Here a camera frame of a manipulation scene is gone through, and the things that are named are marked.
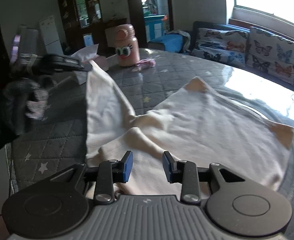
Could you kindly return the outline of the dark wooden cabinet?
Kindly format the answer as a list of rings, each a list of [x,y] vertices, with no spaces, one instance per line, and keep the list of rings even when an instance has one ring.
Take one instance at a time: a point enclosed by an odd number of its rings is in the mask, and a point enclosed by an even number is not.
[[[58,0],[58,7],[66,55],[96,44],[100,55],[114,54],[114,29],[129,21],[126,0]]]

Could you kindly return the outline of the left butterfly cushion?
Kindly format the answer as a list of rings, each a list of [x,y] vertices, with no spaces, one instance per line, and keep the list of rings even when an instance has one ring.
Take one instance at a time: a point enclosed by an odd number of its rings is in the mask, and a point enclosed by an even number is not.
[[[242,30],[199,28],[191,55],[233,67],[245,67],[249,33]]]

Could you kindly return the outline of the blue sofa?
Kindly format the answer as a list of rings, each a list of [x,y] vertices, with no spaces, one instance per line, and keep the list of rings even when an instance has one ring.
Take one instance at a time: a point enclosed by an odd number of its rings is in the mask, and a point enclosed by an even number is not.
[[[191,55],[191,51],[194,49],[194,46],[195,46],[197,30],[199,28],[208,28],[208,29],[217,29],[217,30],[242,30],[242,31],[248,32],[249,36],[250,36],[250,28],[251,27],[246,29],[243,27],[237,27],[235,25],[223,25],[223,24],[214,24],[214,23],[196,21],[193,24],[192,31],[189,31],[189,33],[191,34],[191,44],[190,44],[188,52],[186,52],[186,53],[181,52],[182,37],[180,35],[169,34],[170,32],[168,32],[167,34],[165,34],[163,36],[154,38],[153,40],[149,41],[148,47],[152,48],[152,49],[164,50],[164,51],[173,52],[173,53],[182,53],[182,54],[186,54],[186,55]],[[294,84],[290,85],[290,84],[288,84],[288,83],[286,83],[286,82],[284,82],[274,76],[270,76],[268,74],[265,74],[263,72],[257,71],[253,68],[246,66],[249,36],[248,36],[247,45],[246,45],[245,67],[240,68],[240,69],[247,70],[249,72],[252,72],[253,74],[259,75],[259,76],[266,78],[268,80],[271,80],[275,83],[278,83],[280,85],[284,85],[286,88],[294,90]]]

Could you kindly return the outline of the butterfly cushion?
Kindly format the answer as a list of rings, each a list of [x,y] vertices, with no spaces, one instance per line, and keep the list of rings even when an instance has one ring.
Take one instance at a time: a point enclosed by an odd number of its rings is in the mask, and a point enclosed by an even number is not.
[[[249,33],[242,30],[199,28],[191,55],[233,67],[245,67]]]
[[[251,27],[246,66],[294,84],[294,42]]]

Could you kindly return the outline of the white tissue pack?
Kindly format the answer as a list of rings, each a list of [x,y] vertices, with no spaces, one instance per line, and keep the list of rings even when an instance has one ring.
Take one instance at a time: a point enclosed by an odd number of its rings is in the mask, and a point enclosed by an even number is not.
[[[75,75],[79,85],[82,85],[87,81],[88,72],[92,70],[92,65],[90,64],[91,60],[94,61],[102,70],[109,70],[110,65],[107,61],[107,58],[105,56],[98,54],[98,47],[99,44],[87,46],[85,48],[80,49],[79,51],[76,51],[74,54],[71,55],[71,57],[76,58],[85,66],[90,66],[89,71],[75,71]]]

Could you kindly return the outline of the grey blanket on sofa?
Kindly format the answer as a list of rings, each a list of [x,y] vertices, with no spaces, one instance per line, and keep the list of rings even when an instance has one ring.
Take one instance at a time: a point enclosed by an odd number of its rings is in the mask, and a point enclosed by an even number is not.
[[[180,35],[182,37],[182,47],[181,52],[186,53],[189,51],[191,44],[191,34],[184,30],[172,30],[169,34]]]

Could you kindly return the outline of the middle butterfly cushion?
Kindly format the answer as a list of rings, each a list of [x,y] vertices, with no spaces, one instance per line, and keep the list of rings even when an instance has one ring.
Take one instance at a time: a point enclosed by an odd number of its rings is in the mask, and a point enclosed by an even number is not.
[[[251,27],[246,66],[294,84],[294,42]]]

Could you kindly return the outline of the cream sweatshirt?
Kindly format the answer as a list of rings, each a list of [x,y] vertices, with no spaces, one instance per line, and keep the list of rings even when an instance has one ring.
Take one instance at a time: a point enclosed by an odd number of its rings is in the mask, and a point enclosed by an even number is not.
[[[290,157],[293,128],[262,118],[194,77],[143,115],[135,113],[116,82],[94,64],[86,82],[86,163],[98,166],[133,152],[127,194],[180,194],[167,182],[162,154],[200,167],[221,163],[273,190]]]

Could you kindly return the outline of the pink cartoon water bottle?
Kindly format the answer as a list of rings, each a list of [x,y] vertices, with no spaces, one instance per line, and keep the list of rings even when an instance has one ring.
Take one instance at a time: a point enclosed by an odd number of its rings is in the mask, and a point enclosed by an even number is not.
[[[138,40],[131,24],[121,24],[105,30],[107,49],[116,54],[122,67],[131,67],[140,61]]]

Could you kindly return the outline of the white refrigerator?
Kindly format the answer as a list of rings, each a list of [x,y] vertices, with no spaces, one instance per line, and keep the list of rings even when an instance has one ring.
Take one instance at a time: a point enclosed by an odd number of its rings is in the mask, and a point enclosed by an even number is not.
[[[41,36],[47,54],[63,55],[54,16],[49,16],[39,22]]]

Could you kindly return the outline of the quilted star tablecloth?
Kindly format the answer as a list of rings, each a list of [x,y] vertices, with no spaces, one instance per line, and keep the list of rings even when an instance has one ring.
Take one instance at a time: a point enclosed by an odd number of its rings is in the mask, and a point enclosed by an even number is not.
[[[140,54],[154,58],[156,65],[140,72],[116,65],[108,70],[137,114],[153,109],[198,76],[219,93],[271,120],[294,127],[294,90],[285,85],[193,56],[150,49],[142,49]],[[14,141],[15,191],[84,161],[87,132],[85,91],[85,85],[80,85],[76,77],[69,77],[51,91],[45,119]],[[294,239],[294,138],[293,153],[280,192],[292,203],[293,217],[286,235]]]

